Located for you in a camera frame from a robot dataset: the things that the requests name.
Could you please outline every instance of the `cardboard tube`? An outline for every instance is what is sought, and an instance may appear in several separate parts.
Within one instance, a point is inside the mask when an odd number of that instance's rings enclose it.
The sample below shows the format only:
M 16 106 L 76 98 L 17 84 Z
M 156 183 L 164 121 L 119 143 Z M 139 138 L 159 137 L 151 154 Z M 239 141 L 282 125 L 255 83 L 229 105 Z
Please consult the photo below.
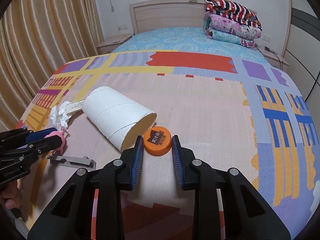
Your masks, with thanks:
M 99 87 L 84 101 L 83 112 L 123 152 L 151 128 L 157 114 L 110 87 Z

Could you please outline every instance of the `white tissue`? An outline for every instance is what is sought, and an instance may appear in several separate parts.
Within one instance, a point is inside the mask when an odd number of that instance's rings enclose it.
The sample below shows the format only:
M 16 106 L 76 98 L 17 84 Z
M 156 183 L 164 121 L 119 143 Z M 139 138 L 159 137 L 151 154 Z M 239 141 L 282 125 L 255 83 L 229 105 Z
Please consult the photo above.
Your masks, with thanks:
M 57 129 L 57 131 L 62 131 L 63 129 L 66 130 L 69 127 L 68 121 L 71 117 L 71 114 L 67 115 L 67 112 L 66 112 L 66 105 L 67 104 L 70 104 L 70 102 L 69 101 L 63 102 L 59 106 L 59 109 L 57 109 L 57 106 L 54 106 L 51 109 L 50 120 L 51 120 L 53 126 L 55 127 L 55 129 Z

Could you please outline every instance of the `bed sheet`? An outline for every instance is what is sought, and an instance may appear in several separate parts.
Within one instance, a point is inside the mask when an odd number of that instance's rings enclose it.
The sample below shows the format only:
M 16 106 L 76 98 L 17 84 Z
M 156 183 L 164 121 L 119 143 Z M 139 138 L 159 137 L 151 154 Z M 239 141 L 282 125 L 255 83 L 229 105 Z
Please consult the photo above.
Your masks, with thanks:
M 240 57 L 258 63 L 268 63 L 258 50 L 247 49 L 237 44 L 210 40 L 202 28 L 165 28 L 134 35 L 114 52 L 169 49 L 212 53 L 227 57 Z
M 52 127 L 48 116 L 53 106 L 86 98 L 100 86 L 155 111 L 156 124 L 177 134 L 196 158 L 225 171 L 237 167 L 292 238 L 317 208 L 318 136 L 291 78 L 269 63 L 163 50 L 77 60 L 48 80 L 17 127 Z M 88 156 L 97 169 L 120 156 L 82 112 L 71 118 L 68 132 L 65 156 Z M 44 158 L 32 166 L 20 187 L 29 228 L 75 170 L 50 165 Z M 145 151 L 138 185 L 133 192 L 122 192 L 126 239 L 191 239 L 193 202 L 193 192 L 177 188 L 171 152 L 156 157 Z

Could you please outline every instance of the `human hand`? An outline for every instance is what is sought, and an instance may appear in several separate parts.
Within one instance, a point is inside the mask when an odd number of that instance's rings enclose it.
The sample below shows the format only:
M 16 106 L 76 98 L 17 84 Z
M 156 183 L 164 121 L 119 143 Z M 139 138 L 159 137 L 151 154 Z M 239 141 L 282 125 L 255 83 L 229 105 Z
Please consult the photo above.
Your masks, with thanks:
M 9 183 L 4 190 L 0 192 L 0 204 L 6 206 L 7 209 L 18 208 L 20 206 L 17 181 Z

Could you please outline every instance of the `screw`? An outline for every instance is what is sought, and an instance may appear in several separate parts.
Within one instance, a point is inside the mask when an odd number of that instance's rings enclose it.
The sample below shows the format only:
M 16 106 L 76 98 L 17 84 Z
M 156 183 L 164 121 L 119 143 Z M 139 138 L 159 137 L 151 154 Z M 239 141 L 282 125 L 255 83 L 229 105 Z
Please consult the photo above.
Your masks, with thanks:
M 192 164 L 193 164 L 194 166 L 200 166 L 200 165 L 202 164 L 202 161 L 195 159 L 195 160 L 192 161 Z
M 122 163 L 123 163 L 123 161 L 121 161 L 120 159 L 113 161 L 113 165 L 114 165 L 114 166 L 121 166 Z
M 85 174 L 85 169 L 79 169 L 77 170 L 77 175 L 82 176 Z
M 229 172 L 233 176 L 237 176 L 239 174 L 239 171 L 237 169 L 235 169 L 235 168 L 232 168 Z

